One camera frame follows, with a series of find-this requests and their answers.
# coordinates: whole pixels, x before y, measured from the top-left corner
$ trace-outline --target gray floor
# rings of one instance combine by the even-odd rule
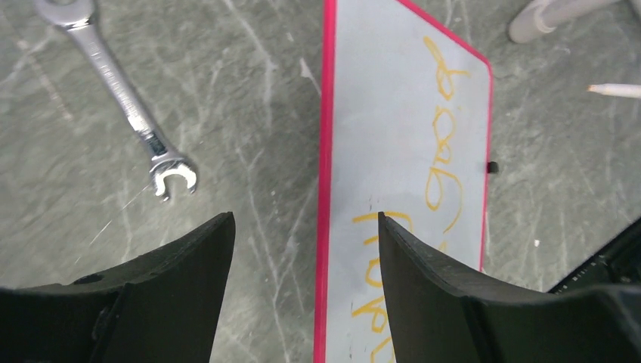
[[[641,214],[641,26],[622,2],[514,45],[526,0],[420,0],[494,65],[485,271],[545,290]],[[119,108],[31,2],[0,0],[0,284],[69,283],[234,211],[212,361],[311,361],[321,0],[99,1],[104,38],[200,189],[159,204]]]

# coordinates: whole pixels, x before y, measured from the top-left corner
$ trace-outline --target white pipe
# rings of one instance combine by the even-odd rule
[[[509,25],[509,37],[517,43],[530,42],[551,33],[556,26],[620,0],[534,0]],[[639,5],[641,0],[633,0]]]
[[[641,17],[641,0],[630,0],[632,7],[636,11],[636,14]]]

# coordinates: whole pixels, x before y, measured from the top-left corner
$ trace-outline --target red whiteboard frame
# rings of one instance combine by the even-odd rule
[[[330,195],[332,186],[332,140],[334,116],[334,65],[336,60],[336,3],[338,0],[325,0],[325,21],[323,39],[323,80],[320,100],[320,150],[318,160],[318,217],[316,246],[316,302],[314,313],[314,363],[326,363],[327,341],[327,269],[330,251]],[[454,40],[470,54],[488,66],[490,75],[490,102],[488,105],[488,142],[486,160],[490,161],[490,139],[492,123],[493,73],[490,61],[479,51],[472,48],[456,34],[452,33],[434,17],[427,14],[410,0],[390,0],[400,2],[440,32]],[[483,221],[481,236],[481,258],[478,270],[483,268],[485,251],[485,211],[488,201],[488,175],[485,175],[483,196]]]

